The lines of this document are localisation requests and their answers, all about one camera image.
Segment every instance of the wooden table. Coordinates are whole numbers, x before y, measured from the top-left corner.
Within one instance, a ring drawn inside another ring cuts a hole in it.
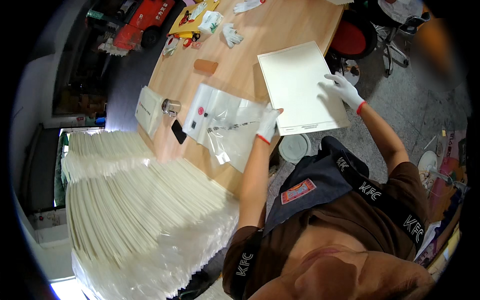
[[[316,41],[326,53],[343,13],[344,6],[325,0],[267,0],[250,11],[235,15],[233,7],[242,0],[220,0],[216,11],[224,16],[213,35],[202,35],[199,50],[183,48],[181,41],[171,57],[160,57],[148,87],[161,96],[178,100],[177,116],[183,125],[200,83],[205,83],[250,101],[269,101],[258,54]],[[244,40],[229,49],[222,34],[223,24],[233,23]],[[196,59],[218,62],[214,75],[207,77],[193,69]],[[208,149],[187,137],[180,145],[171,130],[174,118],[163,117],[151,141],[139,126],[138,131],[154,151],[159,162],[184,157],[230,192],[238,195],[242,173],[230,164],[212,168]],[[278,138],[272,142],[275,147]]]

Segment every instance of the brown shirt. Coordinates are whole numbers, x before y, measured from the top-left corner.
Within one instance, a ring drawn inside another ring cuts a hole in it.
[[[426,223],[427,197],[415,165],[410,162],[399,164],[388,177],[388,182],[378,186],[402,201]],[[381,251],[410,261],[415,258],[415,246],[407,234],[381,210],[369,205],[356,192],[350,191],[333,202],[296,213],[262,239],[244,299],[280,276],[290,251],[312,217],[355,237],[368,251]],[[238,229],[233,236],[223,266],[223,289],[229,295],[231,280],[245,243],[257,230],[255,226],[246,226]]]

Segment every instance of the patch on apron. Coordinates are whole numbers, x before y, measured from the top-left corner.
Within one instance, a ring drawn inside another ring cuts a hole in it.
[[[289,188],[285,192],[282,193],[282,204],[291,202],[297,198],[302,197],[305,194],[310,193],[316,188],[315,184],[310,180],[306,179],[301,183],[297,184],[296,186]]]

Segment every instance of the stainless steel container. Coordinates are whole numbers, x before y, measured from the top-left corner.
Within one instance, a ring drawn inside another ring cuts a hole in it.
[[[180,112],[181,103],[177,100],[165,99],[162,103],[162,111],[170,117],[176,117]]]

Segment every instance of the white paper sheet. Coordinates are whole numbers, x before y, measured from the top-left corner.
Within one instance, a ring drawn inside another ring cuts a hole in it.
[[[316,42],[258,55],[270,101],[283,108],[277,118],[280,135],[317,132],[350,126],[338,95],[327,94],[319,82],[330,70]]]

